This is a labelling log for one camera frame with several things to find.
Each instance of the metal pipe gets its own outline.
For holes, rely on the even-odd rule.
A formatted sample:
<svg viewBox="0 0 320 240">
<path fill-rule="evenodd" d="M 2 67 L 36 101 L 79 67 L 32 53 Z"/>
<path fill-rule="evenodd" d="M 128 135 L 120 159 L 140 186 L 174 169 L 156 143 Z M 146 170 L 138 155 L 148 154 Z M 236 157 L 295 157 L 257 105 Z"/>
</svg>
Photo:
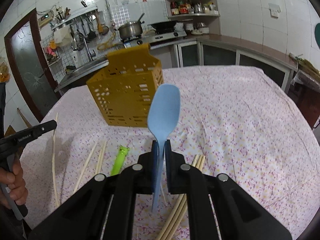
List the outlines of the metal pipe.
<svg viewBox="0 0 320 240">
<path fill-rule="evenodd" d="M 81 32 L 77 32 L 76 34 L 78 34 L 79 36 L 82 36 L 85 48 L 87 49 L 87 54 L 88 54 L 88 57 L 89 57 L 89 61 L 93 61 L 92 55 L 91 55 L 91 53 L 89 51 L 89 48 L 88 48 L 88 45 L 87 45 L 87 42 L 85 41 L 85 36 Z"/>
<path fill-rule="evenodd" d="M 106 0 L 106 5 L 107 5 L 107 11 L 108 11 L 108 14 L 109 14 L 110 22 L 112 22 L 112 16 L 111 16 L 111 11 L 110 11 L 110 4 L 109 4 L 109 1 L 108 1 L 108 0 Z"/>
</svg>

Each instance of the green utensil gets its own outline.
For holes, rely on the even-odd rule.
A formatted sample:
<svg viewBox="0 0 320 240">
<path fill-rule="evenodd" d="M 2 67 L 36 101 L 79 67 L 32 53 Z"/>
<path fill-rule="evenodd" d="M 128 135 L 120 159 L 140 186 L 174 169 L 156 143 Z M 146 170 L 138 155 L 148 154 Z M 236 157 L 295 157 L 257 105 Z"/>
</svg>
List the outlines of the green utensil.
<svg viewBox="0 0 320 240">
<path fill-rule="evenodd" d="M 130 148 L 120 145 L 118 155 L 115 160 L 115 164 L 113 164 L 112 167 L 111 176 L 119 174 L 124 163 L 124 159 L 127 156 L 129 150 Z"/>
</svg>

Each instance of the table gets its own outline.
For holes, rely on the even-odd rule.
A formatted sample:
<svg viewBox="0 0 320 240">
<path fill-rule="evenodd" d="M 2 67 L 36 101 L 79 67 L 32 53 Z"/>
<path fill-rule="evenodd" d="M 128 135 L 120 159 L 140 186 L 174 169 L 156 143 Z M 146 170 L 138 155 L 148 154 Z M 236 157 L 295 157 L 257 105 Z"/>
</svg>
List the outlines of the table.
<svg viewBox="0 0 320 240">
<path fill-rule="evenodd" d="M 262 70 L 241 66 L 197 66 L 163 70 L 166 83 L 181 92 L 177 128 L 170 135 L 172 150 L 191 163 L 204 154 L 204 173 L 228 174 L 261 203 L 296 239 L 320 206 L 320 147 L 290 98 Z M 56 180 L 66 201 L 73 192 L 84 162 L 98 141 L 81 186 L 94 175 L 103 141 L 108 141 L 102 172 L 112 169 L 119 145 L 130 147 L 124 167 L 151 150 L 146 128 L 108 126 L 86 86 L 69 90 L 43 122 L 57 126 Z M 29 189 L 27 223 L 34 227 L 54 211 L 52 132 L 28 144 L 21 163 Z M 138 195 L 133 239 L 155 239 L 169 216 L 176 195 L 164 194 L 158 213 L 151 213 L 151 195 Z M 185 217 L 175 239 L 186 238 Z"/>
</svg>

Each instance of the spatula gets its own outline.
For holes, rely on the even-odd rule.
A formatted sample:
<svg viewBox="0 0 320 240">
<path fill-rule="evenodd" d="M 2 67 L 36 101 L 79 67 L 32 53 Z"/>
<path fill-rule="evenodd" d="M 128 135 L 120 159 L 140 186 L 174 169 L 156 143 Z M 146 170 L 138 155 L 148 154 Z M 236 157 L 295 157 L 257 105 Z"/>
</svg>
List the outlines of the spatula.
<svg viewBox="0 0 320 240">
<path fill-rule="evenodd" d="M 152 212 L 158 207 L 161 175 L 164 162 L 164 143 L 175 129 L 180 114 L 180 91 L 170 84 L 158 87 L 152 100 L 148 114 L 148 128 L 156 138 L 158 152 L 154 156 L 156 170 L 153 171 L 153 200 Z"/>
</svg>

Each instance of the door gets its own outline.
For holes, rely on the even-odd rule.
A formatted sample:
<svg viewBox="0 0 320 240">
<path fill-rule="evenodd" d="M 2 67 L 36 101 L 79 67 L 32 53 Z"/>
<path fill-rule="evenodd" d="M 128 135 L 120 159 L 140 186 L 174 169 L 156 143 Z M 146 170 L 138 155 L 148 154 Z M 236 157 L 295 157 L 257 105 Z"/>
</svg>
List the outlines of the door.
<svg viewBox="0 0 320 240">
<path fill-rule="evenodd" d="M 34 9 L 5 36 L 9 64 L 19 90 L 39 122 L 60 95 L 40 46 L 40 34 Z"/>
<path fill-rule="evenodd" d="M 178 44 L 180 67 L 198 66 L 198 45 L 196 41 Z"/>
<path fill-rule="evenodd" d="M 229 66 L 236 64 L 236 51 L 202 44 L 203 65 Z"/>
<path fill-rule="evenodd" d="M 263 70 L 263 72 L 270 77 L 282 90 L 286 90 L 289 80 L 290 69 L 280 66 L 278 64 L 269 62 L 257 55 L 251 55 L 244 51 L 240 53 L 240 66 L 254 66 Z"/>
</svg>

